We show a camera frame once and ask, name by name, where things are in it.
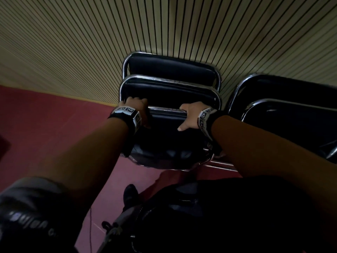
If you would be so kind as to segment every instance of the red floor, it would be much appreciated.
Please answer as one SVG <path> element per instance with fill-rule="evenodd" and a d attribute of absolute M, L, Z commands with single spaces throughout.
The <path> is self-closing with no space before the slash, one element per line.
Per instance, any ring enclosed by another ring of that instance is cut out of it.
<path fill-rule="evenodd" d="M 0 191 L 23 177 L 44 157 L 55 155 L 93 131 L 111 112 L 112 107 L 92 102 L 53 96 L 0 86 Z M 112 222 L 123 208 L 124 188 L 133 183 L 142 192 L 159 178 L 161 170 L 136 166 L 120 158 L 111 176 L 92 206 L 92 247 L 96 252 L 103 241 L 102 221 Z M 212 168 L 198 170 L 199 179 L 239 176 L 235 172 Z M 152 195 L 182 177 L 166 171 L 160 183 L 148 188 Z M 76 247 L 90 252 L 89 225 L 84 220 Z"/>

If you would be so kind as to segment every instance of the wooden wall panel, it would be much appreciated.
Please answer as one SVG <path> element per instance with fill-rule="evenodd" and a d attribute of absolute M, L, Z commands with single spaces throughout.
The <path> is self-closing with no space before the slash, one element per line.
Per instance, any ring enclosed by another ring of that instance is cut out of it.
<path fill-rule="evenodd" d="M 0 84 L 117 103 L 135 50 L 337 85 L 337 0 L 0 0 Z"/>

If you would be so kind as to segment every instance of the wristband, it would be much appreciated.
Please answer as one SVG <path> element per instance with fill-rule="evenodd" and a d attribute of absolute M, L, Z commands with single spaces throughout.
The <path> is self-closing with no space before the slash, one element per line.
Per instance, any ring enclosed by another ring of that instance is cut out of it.
<path fill-rule="evenodd" d="M 136 134 L 141 126 L 141 115 L 139 111 L 130 106 L 122 106 L 112 111 L 109 118 L 119 118 L 123 120 L 129 127 L 129 136 Z"/>
<path fill-rule="evenodd" d="M 211 132 L 214 121 L 223 115 L 225 115 L 224 111 L 216 110 L 211 107 L 200 112 L 198 116 L 198 126 L 209 140 L 214 141 Z"/>

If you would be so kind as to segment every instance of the person's right arm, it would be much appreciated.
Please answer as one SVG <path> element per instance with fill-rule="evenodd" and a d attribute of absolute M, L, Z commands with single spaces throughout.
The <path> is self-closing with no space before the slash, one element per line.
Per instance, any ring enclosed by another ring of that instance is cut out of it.
<path fill-rule="evenodd" d="M 197 117 L 207 107 L 201 102 L 182 105 L 188 118 L 178 130 L 197 128 Z M 215 120 L 211 132 L 243 177 L 279 176 L 302 189 L 320 213 L 323 234 L 337 250 L 335 164 L 289 140 L 227 115 Z"/>

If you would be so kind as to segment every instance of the stacked chair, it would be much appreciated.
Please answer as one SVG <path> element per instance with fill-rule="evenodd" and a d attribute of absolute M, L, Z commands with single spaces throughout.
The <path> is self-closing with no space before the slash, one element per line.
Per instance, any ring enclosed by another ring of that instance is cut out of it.
<path fill-rule="evenodd" d="M 221 75 L 208 64 L 143 52 L 123 63 L 119 98 L 147 98 L 151 128 L 141 127 L 122 156 L 157 169 L 191 170 L 199 165 L 236 171 L 200 130 L 177 131 L 186 119 L 183 103 L 202 101 L 222 108 Z M 243 122 L 284 137 L 323 158 L 337 162 L 337 89 L 254 74 L 234 89 L 225 106 Z"/>

